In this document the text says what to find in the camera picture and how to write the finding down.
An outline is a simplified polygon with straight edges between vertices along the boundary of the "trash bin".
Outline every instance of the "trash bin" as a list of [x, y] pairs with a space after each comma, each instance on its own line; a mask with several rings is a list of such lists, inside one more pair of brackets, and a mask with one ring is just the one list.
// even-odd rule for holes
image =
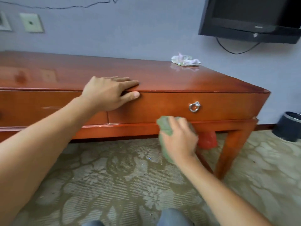
[[301, 114], [285, 112], [272, 132], [281, 139], [296, 142], [301, 137]]

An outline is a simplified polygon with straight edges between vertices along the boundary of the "light blue wall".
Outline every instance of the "light blue wall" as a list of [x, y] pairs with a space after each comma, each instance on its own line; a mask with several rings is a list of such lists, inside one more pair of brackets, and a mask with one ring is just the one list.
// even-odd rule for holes
[[[65, 7], [102, 0], [6, 0], [32, 6]], [[232, 55], [213, 37], [198, 36], [205, 0], [119, 0], [88, 9], [38, 10], [0, 4], [14, 32], [0, 31], [0, 50], [170, 60], [182, 52], [204, 66], [272, 92], [259, 114], [261, 124], [286, 111], [301, 111], [301, 45], [261, 44]], [[24, 31], [20, 12], [37, 13], [45, 34]], [[221, 40], [240, 52], [253, 44]]]

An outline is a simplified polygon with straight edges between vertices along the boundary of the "drawer pull ring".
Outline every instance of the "drawer pull ring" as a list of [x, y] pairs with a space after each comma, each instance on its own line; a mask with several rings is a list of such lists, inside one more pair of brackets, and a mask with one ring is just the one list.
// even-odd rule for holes
[[201, 104], [199, 102], [194, 102], [192, 104], [189, 105], [189, 110], [193, 113], [197, 112], [199, 110], [199, 108], [201, 107]]

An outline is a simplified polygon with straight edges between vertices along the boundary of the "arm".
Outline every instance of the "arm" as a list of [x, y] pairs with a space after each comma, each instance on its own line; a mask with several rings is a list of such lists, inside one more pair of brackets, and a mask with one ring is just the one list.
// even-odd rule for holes
[[29, 201], [72, 136], [99, 111], [139, 97], [120, 96], [137, 85], [128, 78], [93, 77], [80, 97], [0, 144], [0, 224], [8, 225]]
[[249, 203], [209, 173], [194, 154], [198, 137], [185, 118], [169, 118], [173, 135], [162, 133], [169, 156], [211, 208], [221, 226], [271, 226]]

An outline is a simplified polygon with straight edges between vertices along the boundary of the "wooden desk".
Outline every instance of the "wooden desk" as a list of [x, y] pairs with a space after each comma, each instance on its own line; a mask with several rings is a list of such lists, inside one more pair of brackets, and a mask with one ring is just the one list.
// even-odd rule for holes
[[[228, 130], [215, 175], [223, 178], [254, 130], [270, 92], [205, 67], [171, 62], [6, 51], [0, 53], [0, 140], [79, 96], [92, 76], [130, 77], [141, 97], [89, 120], [74, 139], [152, 135], [161, 115], [186, 117], [197, 132]], [[197, 112], [189, 105], [200, 102]]]

